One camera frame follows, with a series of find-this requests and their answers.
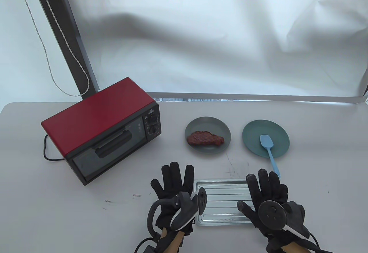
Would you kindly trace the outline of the person's left hand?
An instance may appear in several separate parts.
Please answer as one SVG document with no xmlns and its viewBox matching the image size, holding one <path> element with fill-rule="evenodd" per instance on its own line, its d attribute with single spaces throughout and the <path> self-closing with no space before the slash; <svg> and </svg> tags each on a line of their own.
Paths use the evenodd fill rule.
<svg viewBox="0 0 368 253">
<path fill-rule="evenodd" d="M 194 183 L 194 167 L 187 165 L 185 168 L 184 180 L 181 178 L 180 167 L 177 162 L 171 162 L 161 168 L 163 186 L 157 179 L 151 181 L 151 187 L 155 191 L 158 199 L 171 199 L 179 194 L 179 192 L 187 192 L 189 195 L 193 191 Z M 170 229 L 170 223 L 173 216 L 178 210 L 171 205 L 162 205 L 161 213 L 156 220 L 156 226 L 161 230 Z"/>
</svg>

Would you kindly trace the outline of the person's right hand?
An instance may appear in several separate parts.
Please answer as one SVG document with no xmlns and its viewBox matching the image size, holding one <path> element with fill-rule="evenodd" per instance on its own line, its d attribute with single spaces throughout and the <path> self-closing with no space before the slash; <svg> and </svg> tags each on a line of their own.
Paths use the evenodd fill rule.
<svg viewBox="0 0 368 253">
<path fill-rule="evenodd" d="M 259 169 L 258 177 L 254 174 L 248 174 L 246 181 L 255 210 L 243 201 L 237 202 L 238 210 L 245 215 L 252 222 L 254 227 L 259 229 L 261 234 L 268 240 L 276 238 L 281 242 L 283 247 L 291 243 L 300 245 L 302 239 L 289 231 L 275 231 L 269 229 L 260 221 L 258 215 L 259 206 L 264 201 L 271 200 L 279 204 L 287 202 L 289 191 L 287 185 L 280 183 L 280 179 L 275 172 L 271 171 L 268 173 L 265 169 Z"/>
</svg>

